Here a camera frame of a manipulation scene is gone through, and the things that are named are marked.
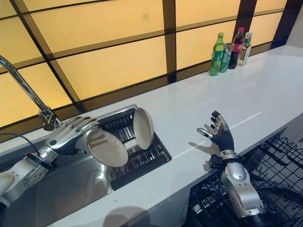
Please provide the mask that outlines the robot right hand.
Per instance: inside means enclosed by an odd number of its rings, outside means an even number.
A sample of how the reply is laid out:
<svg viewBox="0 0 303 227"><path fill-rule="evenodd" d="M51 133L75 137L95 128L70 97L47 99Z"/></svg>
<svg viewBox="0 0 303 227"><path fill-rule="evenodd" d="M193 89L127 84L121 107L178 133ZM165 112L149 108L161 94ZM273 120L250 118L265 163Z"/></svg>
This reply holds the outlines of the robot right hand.
<svg viewBox="0 0 303 227"><path fill-rule="evenodd" d="M216 144L220 152L225 150L234 151L234 140L225 119L218 111L213 111L211 115L213 124L211 124L210 128L213 130L213 133L203 128L198 128L197 132Z"/></svg>

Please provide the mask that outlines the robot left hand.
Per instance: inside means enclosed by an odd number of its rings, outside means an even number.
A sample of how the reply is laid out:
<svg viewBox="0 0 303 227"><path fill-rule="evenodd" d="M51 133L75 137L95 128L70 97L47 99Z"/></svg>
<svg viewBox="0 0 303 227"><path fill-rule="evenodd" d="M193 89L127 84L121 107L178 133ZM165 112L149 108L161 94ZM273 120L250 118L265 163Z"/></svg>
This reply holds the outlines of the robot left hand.
<svg viewBox="0 0 303 227"><path fill-rule="evenodd" d="M90 116L73 117L52 132L45 144L58 155L75 155L78 139L98 124L97 118Z"/></svg>

